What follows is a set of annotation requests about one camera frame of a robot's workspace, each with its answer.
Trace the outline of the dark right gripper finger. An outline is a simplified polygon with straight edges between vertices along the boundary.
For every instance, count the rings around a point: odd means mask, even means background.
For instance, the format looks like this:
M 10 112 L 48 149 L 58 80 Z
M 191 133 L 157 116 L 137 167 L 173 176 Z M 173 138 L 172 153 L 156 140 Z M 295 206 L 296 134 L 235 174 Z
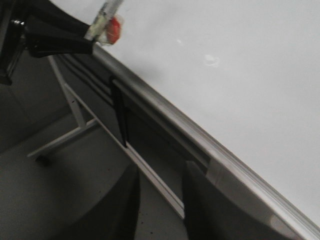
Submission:
M 242 211 L 192 161 L 182 177 L 184 223 L 190 240 L 274 240 L 275 232 Z
M 60 240 L 133 240 L 140 210 L 140 174 L 130 164 L 112 189 L 78 221 L 58 234 Z

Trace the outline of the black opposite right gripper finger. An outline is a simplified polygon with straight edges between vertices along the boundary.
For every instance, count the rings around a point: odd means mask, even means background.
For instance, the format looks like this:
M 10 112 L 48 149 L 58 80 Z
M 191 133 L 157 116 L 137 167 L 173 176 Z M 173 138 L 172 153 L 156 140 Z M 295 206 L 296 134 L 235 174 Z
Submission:
M 28 23 L 25 45 L 31 56 L 43 58 L 60 54 L 93 53 L 93 43 L 71 32 L 47 24 Z
M 89 25 L 69 15 L 50 0 L 30 0 L 28 9 L 32 16 L 59 29 L 84 37 Z

